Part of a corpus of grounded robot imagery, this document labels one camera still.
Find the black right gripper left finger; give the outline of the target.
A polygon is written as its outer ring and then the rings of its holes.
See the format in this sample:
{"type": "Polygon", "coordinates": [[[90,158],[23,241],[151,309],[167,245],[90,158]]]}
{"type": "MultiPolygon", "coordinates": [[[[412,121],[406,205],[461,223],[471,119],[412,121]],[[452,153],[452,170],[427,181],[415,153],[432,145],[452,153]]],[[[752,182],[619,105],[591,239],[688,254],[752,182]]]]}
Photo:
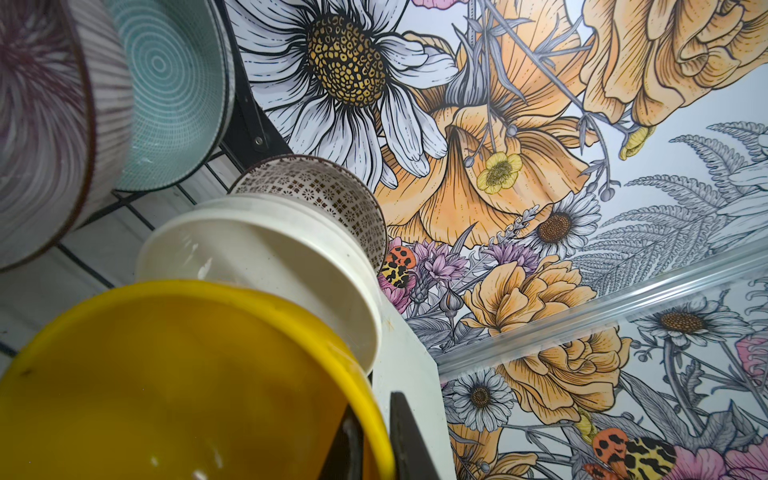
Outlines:
{"type": "Polygon", "coordinates": [[[362,480],[364,465],[364,433],[350,406],[344,412],[331,447],[326,455],[319,480],[362,480]]]}

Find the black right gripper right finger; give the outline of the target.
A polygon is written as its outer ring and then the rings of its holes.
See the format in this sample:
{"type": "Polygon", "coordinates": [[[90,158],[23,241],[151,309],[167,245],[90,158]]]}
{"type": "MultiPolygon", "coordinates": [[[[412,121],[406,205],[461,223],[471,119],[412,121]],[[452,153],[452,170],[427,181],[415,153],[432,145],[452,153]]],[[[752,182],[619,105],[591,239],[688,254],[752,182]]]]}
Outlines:
{"type": "Polygon", "coordinates": [[[390,395],[390,443],[398,480],[438,480],[438,472],[402,392],[390,395]]]}

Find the yellow bowl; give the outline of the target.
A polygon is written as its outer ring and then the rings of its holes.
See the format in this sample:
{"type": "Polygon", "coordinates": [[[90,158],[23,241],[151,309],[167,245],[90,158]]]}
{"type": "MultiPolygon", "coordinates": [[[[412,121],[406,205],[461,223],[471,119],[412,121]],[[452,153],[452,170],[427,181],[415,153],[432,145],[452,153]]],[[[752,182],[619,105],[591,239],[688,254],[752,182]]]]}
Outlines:
{"type": "Polygon", "coordinates": [[[5,479],[315,479],[346,411],[363,475],[393,448],[365,372],[319,318],[202,281],[110,290],[44,327],[1,379],[5,479]]]}

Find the cream white bowl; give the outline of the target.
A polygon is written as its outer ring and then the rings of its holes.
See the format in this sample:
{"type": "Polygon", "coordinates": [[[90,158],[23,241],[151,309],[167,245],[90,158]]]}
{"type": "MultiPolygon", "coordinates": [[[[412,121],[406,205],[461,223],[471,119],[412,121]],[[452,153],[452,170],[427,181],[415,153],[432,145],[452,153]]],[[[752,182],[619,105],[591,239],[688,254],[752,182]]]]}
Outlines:
{"type": "Polygon", "coordinates": [[[151,233],[134,273],[139,282],[200,280],[269,293],[322,320],[365,372],[379,354],[373,265],[345,226],[297,200],[255,194],[200,203],[151,233]]]}

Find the brown patterned ceramic bowl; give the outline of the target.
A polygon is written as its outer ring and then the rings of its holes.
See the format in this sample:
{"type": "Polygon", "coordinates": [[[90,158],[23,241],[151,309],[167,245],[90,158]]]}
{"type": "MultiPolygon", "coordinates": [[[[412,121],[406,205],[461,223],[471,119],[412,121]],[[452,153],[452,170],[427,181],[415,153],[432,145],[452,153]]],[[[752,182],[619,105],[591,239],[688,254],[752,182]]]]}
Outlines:
{"type": "Polygon", "coordinates": [[[385,264],[388,239],[373,193],[346,168],[315,156],[280,155],[242,173],[230,194],[272,194],[323,211],[344,226],[375,271],[385,264]]]}

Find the mint green ceramic bowl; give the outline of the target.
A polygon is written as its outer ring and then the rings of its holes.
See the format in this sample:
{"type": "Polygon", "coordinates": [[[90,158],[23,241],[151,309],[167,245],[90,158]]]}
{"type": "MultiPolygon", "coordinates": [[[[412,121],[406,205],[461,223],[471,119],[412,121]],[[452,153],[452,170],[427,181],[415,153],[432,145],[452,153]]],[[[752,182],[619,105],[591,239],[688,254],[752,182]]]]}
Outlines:
{"type": "Polygon", "coordinates": [[[108,1],[134,91],[131,149],[117,187],[160,190],[221,141],[235,94],[232,51],[212,1],[108,1]]]}

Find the pink striped ceramic bowl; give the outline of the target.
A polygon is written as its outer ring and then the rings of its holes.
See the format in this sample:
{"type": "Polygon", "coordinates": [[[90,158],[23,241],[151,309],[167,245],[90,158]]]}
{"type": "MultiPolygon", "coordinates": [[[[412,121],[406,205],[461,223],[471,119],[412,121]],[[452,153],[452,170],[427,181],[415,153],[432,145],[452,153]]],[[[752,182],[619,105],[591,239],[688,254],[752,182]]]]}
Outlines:
{"type": "Polygon", "coordinates": [[[131,147],[133,83],[101,1],[1,4],[1,268],[94,214],[131,147]]]}

